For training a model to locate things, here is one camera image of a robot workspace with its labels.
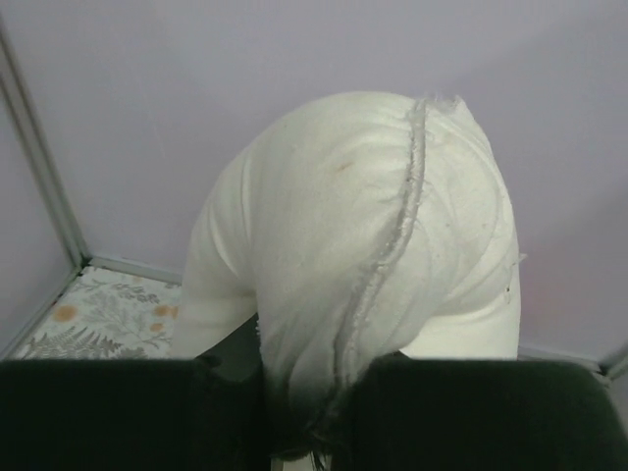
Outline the floral table mat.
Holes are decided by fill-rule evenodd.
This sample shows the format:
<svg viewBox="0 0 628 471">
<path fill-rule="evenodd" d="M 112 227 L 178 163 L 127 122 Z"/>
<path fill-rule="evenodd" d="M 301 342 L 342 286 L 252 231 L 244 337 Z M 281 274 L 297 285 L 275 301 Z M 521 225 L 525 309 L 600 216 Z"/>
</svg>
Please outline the floral table mat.
<svg viewBox="0 0 628 471">
<path fill-rule="evenodd" d="M 181 288 L 88 267 L 55 302 L 15 359 L 168 356 Z"/>
</svg>

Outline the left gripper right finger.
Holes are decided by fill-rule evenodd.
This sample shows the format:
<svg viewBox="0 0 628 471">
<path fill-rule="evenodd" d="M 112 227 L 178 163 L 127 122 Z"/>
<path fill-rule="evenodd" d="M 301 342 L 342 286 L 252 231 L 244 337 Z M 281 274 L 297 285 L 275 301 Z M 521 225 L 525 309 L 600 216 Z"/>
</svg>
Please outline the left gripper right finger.
<svg viewBox="0 0 628 471">
<path fill-rule="evenodd" d="M 627 435 L 567 362 L 376 360 L 315 448 L 335 470 L 623 470 Z"/>
</svg>

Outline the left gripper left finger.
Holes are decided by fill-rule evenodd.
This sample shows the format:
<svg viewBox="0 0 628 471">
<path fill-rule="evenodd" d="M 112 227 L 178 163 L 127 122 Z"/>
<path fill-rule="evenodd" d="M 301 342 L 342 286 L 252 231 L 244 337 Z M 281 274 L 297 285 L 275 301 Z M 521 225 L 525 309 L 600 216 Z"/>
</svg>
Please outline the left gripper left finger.
<svg viewBox="0 0 628 471">
<path fill-rule="evenodd" d="M 256 333 L 188 360 L 1 365 L 5 470 L 267 470 Z"/>
</svg>

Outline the white pillow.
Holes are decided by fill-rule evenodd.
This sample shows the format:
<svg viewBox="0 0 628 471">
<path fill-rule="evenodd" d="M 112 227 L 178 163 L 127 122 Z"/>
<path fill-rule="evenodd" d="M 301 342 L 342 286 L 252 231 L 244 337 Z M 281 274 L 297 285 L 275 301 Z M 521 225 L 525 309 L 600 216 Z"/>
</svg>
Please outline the white pillow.
<svg viewBox="0 0 628 471">
<path fill-rule="evenodd" d="M 256 318 L 278 422 L 328 429 L 379 357 L 513 359 L 521 255 L 461 98 L 348 92 L 260 133 L 193 227 L 171 354 Z"/>
</svg>

